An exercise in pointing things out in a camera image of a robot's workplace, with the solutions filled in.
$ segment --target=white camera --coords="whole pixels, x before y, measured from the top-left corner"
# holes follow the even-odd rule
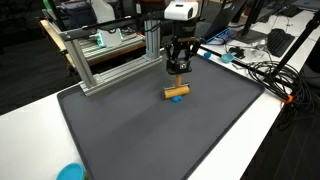
[[[197,16],[198,7],[197,2],[170,2],[164,11],[164,18],[187,21]]]

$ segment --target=black mount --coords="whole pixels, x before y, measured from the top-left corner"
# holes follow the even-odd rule
[[[190,67],[190,58],[197,54],[200,47],[200,40],[191,38],[178,38],[177,36],[172,38],[172,42],[165,45],[167,53],[167,72],[171,75],[183,74],[192,71]],[[184,50],[185,56],[179,57],[181,50]]]

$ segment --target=white table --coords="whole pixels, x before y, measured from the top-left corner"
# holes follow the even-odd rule
[[[290,24],[293,26],[288,27],[288,33],[298,36],[311,17],[311,12],[303,12],[292,18]],[[258,23],[253,29],[268,33],[274,20],[275,17],[271,17],[269,23]],[[279,17],[274,28],[285,29],[286,24],[287,19]],[[309,38],[317,40],[319,35],[318,28]],[[302,45],[290,60],[290,65],[301,69],[315,45],[313,40],[307,40]],[[223,47],[207,48],[224,53]],[[222,64],[218,57],[210,59]],[[231,64],[222,65],[245,75],[244,70],[236,70]],[[0,116],[0,179],[53,180],[65,165],[81,163],[56,95],[57,93]],[[280,110],[279,99],[267,91],[263,93],[210,152],[190,179],[239,179]]]

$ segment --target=cylindrical wooden block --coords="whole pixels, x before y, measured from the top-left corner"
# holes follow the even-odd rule
[[[176,88],[177,87],[180,87],[181,86],[181,83],[182,83],[182,75],[181,74],[177,74],[176,75],[176,81],[175,81],[175,86]]]
[[[164,98],[169,99],[175,96],[182,96],[190,92],[189,86],[181,86],[178,88],[168,89],[164,91]]]

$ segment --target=gray rubber mat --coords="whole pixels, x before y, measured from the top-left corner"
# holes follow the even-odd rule
[[[174,81],[165,61],[92,97],[79,87],[58,94],[90,179],[186,179],[264,91],[202,57],[192,68],[178,103],[161,96]]]

